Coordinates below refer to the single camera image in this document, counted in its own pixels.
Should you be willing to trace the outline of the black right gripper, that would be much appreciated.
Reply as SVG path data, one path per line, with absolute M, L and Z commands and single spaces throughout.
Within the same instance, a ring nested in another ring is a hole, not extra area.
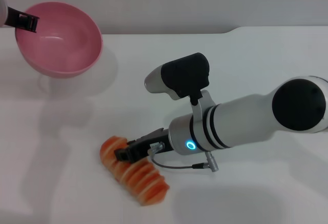
M 118 161 L 133 164 L 147 157 L 148 150 L 161 142 L 164 146 L 159 153 L 173 151 L 168 129 L 160 128 L 138 139 L 128 141 L 126 148 L 116 149 L 114 154 Z

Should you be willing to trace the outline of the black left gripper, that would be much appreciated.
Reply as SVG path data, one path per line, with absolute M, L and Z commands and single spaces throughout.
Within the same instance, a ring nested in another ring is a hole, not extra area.
M 39 17 L 8 7 L 5 25 L 36 33 Z

